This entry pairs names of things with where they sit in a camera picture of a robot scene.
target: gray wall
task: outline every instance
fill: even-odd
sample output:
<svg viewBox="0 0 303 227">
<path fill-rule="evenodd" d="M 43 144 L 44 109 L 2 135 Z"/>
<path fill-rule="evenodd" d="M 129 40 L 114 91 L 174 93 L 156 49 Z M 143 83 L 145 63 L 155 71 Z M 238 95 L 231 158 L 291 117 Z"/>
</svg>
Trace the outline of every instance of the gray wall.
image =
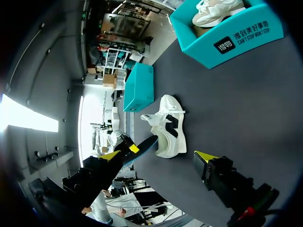
<svg viewBox="0 0 303 227">
<path fill-rule="evenodd" d="M 72 168 L 80 166 L 77 149 L 66 149 L 66 146 L 78 146 L 77 120 L 84 75 L 79 43 L 81 6 L 81 0 L 59 0 L 44 6 L 43 14 L 18 44 L 7 69 L 4 82 L 8 84 L 11 80 L 11 84 L 6 95 L 24 106 L 29 100 L 28 108 L 59 121 L 58 133 L 8 127 L 9 152 L 14 156 L 23 184 L 47 176 L 60 184 L 61 177 L 68 175 L 66 161 L 71 160 Z M 11 79 L 22 52 L 39 31 L 41 23 L 45 23 L 45 27 L 24 53 Z M 69 100 L 68 89 L 71 89 Z M 57 160 L 49 163 L 36 160 L 35 151 L 44 156 L 47 150 L 54 153 L 56 146 L 60 153 Z"/>
</svg>

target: bright window light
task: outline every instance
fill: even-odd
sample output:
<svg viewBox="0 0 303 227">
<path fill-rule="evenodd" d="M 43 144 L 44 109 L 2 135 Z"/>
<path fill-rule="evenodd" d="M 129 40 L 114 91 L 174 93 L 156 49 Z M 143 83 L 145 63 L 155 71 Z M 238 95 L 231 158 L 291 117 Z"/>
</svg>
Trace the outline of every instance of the bright window light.
<svg viewBox="0 0 303 227">
<path fill-rule="evenodd" d="M 7 121 L 5 119 L 4 108 L 3 108 L 1 96 L 0 96 L 0 132 L 4 131 L 6 129 L 6 127 L 8 126 Z"/>
<path fill-rule="evenodd" d="M 80 99 L 80 107 L 79 107 L 79 115 L 78 115 L 78 151 L 79 151 L 80 165 L 83 168 L 83 156 L 82 156 L 82 147 L 81 147 L 82 109 L 83 109 L 83 96 L 81 96 L 81 99 Z"/>
<path fill-rule="evenodd" d="M 1 115 L 2 127 L 12 125 L 40 131 L 58 132 L 59 130 L 58 121 L 22 106 L 6 95 L 2 96 Z"/>
</svg>

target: cardboard box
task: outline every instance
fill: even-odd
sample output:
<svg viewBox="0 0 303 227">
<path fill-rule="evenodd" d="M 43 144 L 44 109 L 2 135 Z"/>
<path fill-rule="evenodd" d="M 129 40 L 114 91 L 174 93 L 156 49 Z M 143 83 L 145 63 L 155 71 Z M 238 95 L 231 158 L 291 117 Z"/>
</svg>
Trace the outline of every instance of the cardboard box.
<svg viewBox="0 0 303 227">
<path fill-rule="evenodd" d="M 194 33 L 197 38 L 200 36 L 204 35 L 206 32 L 208 32 L 211 28 L 202 28 L 202 27 L 197 27 L 193 26 Z"/>
<path fill-rule="evenodd" d="M 96 68 L 88 68 L 87 71 L 90 73 L 90 74 L 96 74 L 97 71 L 96 71 Z"/>
<path fill-rule="evenodd" d="M 114 74 L 104 74 L 103 77 L 103 86 L 112 87 L 113 89 L 117 86 L 117 78 Z"/>
<path fill-rule="evenodd" d="M 102 153 L 107 153 L 108 152 L 108 147 L 102 147 Z"/>
</svg>

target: black logo on box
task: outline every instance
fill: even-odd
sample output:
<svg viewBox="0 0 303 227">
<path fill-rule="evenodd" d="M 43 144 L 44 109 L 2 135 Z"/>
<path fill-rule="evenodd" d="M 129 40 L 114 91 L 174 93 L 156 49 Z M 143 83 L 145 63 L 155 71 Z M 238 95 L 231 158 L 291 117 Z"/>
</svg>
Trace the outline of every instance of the black logo on box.
<svg viewBox="0 0 303 227">
<path fill-rule="evenodd" d="M 231 51 L 236 48 L 235 44 L 228 36 L 216 42 L 214 46 L 221 54 L 225 54 L 228 51 Z"/>
</svg>

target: black n logo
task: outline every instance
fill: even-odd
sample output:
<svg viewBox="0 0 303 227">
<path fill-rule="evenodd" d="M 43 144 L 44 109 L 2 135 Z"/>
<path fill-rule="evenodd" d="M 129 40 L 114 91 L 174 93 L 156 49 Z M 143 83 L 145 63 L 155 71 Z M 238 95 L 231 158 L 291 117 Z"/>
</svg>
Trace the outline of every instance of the black n logo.
<svg viewBox="0 0 303 227">
<path fill-rule="evenodd" d="M 175 130 L 178 128 L 178 123 L 179 120 L 172 115 L 167 115 L 166 117 L 167 120 L 171 121 L 169 123 L 165 124 L 165 129 L 168 131 L 170 134 L 172 134 L 174 137 L 178 137 L 178 132 Z"/>
</svg>

